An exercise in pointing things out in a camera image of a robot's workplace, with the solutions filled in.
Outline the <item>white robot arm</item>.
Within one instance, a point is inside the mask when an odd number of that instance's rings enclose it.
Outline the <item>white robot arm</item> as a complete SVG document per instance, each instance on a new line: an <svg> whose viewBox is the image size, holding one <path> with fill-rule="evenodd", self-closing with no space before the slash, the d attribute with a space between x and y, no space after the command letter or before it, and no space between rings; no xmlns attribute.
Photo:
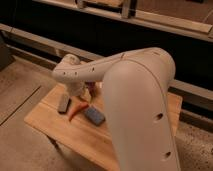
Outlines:
<svg viewBox="0 0 213 171"><path fill-rule="evenodd" d="M102 83L104 115L121 171L181 171L168 114L174 76L174 60L158 47L85 64L67 55L53 70L74 95L85 82Z"/></svg>

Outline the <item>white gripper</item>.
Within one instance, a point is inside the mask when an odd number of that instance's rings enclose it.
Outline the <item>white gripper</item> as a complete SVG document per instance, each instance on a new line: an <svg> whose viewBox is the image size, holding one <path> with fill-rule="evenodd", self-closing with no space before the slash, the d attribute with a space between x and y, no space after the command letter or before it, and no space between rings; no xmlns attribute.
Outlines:
<svg viewBox="0 0 213 171"><path fill-rule="evenodd" d="M79 65L80 60L77 56L73 54L67 54L63 57L62 66L71 66L71 65ZM70 96L83 96L85 94L85 84L83 82L71 82L70 78L67 77L65 79L65 85L67 92ZM89 94L91 96L91 99L94 99L96 97L96 83L95 82L87 82L86 83L87 89L89 91Z"/></svg>

